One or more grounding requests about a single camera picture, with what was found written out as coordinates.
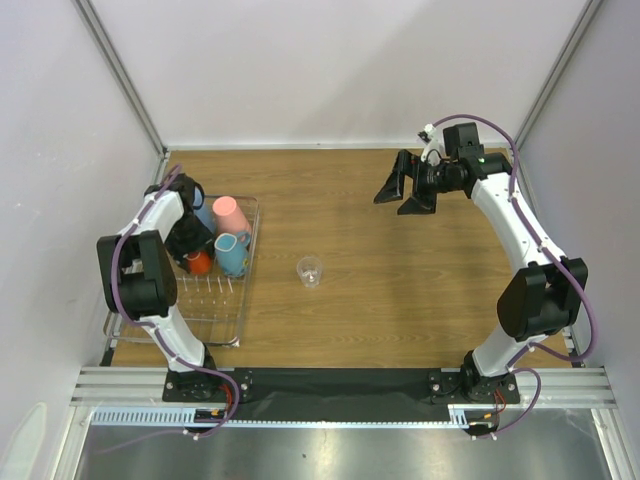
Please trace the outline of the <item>blue plastic cup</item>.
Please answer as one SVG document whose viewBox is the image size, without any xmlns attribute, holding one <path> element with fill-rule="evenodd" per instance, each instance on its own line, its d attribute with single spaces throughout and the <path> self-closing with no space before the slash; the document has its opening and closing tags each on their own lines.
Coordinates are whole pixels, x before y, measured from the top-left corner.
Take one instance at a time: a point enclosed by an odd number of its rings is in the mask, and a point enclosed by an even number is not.
<svg viewBox="0 0 640 480">
<path fill-rule="evenodd" d="M 214 235 L 216 233 L 216 225 L 213 213 L 206 203 L 204 190 L 199 184 L 194 187 L 193 210 L 200 222 Z"/>
</svg>

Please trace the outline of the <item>small orange cup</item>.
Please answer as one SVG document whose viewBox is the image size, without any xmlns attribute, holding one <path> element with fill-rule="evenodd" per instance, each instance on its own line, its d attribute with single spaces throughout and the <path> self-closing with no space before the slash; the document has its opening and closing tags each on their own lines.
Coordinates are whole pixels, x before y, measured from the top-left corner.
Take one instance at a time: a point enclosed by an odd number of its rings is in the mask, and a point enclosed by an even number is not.
<svg viewBox="0 0 640 480">
<path fill-rule="evenodd" d="M 206 275 L 212 268 L 211 256 L 205 251 L 190 253 L 186 260 L 189 273 L 192 275 Z"/>
</svg>

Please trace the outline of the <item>pink plastic cup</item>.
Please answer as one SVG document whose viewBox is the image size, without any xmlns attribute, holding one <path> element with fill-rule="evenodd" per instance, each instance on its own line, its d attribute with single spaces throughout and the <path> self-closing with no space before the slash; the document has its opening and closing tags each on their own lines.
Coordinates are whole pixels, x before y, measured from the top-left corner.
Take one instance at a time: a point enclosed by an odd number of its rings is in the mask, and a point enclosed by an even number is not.
<svg viewBox="0 0 640 480">
<path fill-rule="evenodd" d="M 252 233 L 251 225 L 234 197 L 217 198 L 212 204 L 212 213 L 219 234 Z"/>
</svg>

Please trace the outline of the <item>teal ceramic mug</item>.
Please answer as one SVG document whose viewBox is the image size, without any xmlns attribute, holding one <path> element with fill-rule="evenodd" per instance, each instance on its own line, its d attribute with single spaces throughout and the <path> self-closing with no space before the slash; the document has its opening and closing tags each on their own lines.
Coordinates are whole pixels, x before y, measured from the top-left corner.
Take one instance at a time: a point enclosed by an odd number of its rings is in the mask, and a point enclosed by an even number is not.
<svg viewBox="0 0 640 480">
<path fill-rule="evenodd" d="M 214 243 L 217 263 L 228 277 L 243 277 L 249 266 L 248 245 L 251 236 L 247 231 L 237 234 L 222 233 Z"/>
</svg>

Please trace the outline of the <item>clear plastic cup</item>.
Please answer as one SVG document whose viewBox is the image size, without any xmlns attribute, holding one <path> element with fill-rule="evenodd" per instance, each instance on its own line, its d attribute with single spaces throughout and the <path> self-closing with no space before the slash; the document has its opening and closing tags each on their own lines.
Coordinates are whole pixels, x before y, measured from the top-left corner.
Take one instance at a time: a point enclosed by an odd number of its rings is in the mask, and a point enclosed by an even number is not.
<svg viewBox="0 0 640 480">
<path fill-rule="evenodd" d="M 318 258 L 305 256 L 298 261 L 296 271 L 306 288 L 314 288 L 320 284 L 323 265 Z"/>
</svg>

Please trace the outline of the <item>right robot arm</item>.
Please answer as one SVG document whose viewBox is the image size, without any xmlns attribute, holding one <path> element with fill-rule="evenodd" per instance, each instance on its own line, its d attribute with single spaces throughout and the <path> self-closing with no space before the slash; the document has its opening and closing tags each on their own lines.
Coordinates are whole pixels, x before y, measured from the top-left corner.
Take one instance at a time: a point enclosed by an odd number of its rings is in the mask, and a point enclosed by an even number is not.
<svg viewBox="0 0 640 480">
<path fill-rule="evenodd" d="M 519 198 L 512 162 L 486 151 L 476 123 L 466 117 L 445 128 L 443 140 L 441 149 L 399 151 L 374 201 L 400 201 L 400 215 L 428 215 L 435 212 L 439 195 L 461 191 L 499 238 L 513 277 L 497 301 L 497 327 L 466 354 L 451 393 L 480 403 L 505 385 L 527 352 L 575 323 L 588 269 L 549 238 Z"/>
</svg>

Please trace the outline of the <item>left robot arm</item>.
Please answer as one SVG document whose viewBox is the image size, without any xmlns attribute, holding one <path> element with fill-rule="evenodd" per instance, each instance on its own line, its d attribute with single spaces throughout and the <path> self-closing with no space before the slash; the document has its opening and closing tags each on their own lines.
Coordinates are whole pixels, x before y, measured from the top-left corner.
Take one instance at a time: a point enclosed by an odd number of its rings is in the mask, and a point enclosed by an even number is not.
<svg viewBox="0 0 640 480">
<path fill-rule="evenodd" d="M 204 198 L 201 185 L 175 167 L 146 189 L 141 209 L 122 230 L 96 244 L 109 310 L 147 332 L 165 355 L 166 381 L 173 385 L 165 389 L 166 401 L 205 402 L 218 392 L 240 399 L 236 381 L 217 369 L 177 305 L 172 265 L 191 274 L 189 256 L 213 253 L 213 231 L 196 215 Z"/>
</svg>

